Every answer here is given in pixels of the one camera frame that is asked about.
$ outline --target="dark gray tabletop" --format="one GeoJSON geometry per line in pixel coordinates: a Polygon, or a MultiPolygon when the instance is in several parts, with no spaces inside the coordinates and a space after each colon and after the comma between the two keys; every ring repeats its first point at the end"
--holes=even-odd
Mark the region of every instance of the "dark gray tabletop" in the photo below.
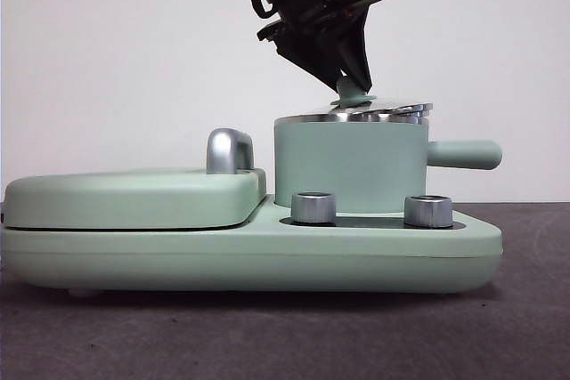
{"type": "Polygon", "coordinates": [[[2,273],[2,378],[570,379],[570,204],[457,205],[503,230],[463,295],[111,292],[2,273]]]}

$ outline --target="white wall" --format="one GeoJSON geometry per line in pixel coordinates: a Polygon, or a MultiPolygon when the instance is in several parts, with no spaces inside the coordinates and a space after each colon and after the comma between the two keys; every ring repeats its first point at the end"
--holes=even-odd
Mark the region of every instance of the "white wall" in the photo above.
{"type": "MultiPolygon", "coordinates": [[[[32,174],[202,166],[218,126],[250,133],[273,180],[273,120],[334,95],[257,42],[264,23],[248,0],[2,8],[4,187],[32,174]]],[[[570,0],[372,8],[373,92],[432,101],[432,139],[504,148],[493,172],[433,169],[429,191],[458,201],[570,200],[569,29],[570,0]]]]}

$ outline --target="metal knob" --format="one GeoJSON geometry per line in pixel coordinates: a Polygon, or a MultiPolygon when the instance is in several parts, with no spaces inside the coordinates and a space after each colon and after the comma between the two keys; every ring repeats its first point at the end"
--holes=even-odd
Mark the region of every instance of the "metal knob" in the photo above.
{"type": "Polygon", "coordinates": [[[322,224],[337,219],[337,201],[330,193],[295,193],[291,198],[291,218],[294,222],[322,224]]]}
{"type": "Polygon", "coordinates": [[[404,203],[403,222],[430,229],[452,227],[452,200],[444,196],[408,197],[404,203]]]}

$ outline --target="black robotic arm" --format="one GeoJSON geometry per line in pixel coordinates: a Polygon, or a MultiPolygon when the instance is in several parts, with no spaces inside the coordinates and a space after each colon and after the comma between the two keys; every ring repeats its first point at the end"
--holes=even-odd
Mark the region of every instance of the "black robotic arm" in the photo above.
{"type": "Polygon", "coordinates": [[[277,45],[277,53],[337,91],[343,72],[368,92],[372,86],[364,25],[371,4],[380,0],[251,0],[263,19],[280,19],[262,28],[259,40],[277,45]]]}

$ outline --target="chrome handle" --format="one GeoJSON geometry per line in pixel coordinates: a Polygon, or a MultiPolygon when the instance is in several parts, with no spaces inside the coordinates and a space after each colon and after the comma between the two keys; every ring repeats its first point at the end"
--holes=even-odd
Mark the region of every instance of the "chrome handle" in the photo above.
{"type": "Polygon", "coordinates": [[[231,128],[219,128],[208,138],[207,174],[237,174],[238,169],[253,169],[251,137],[231,128]]]}

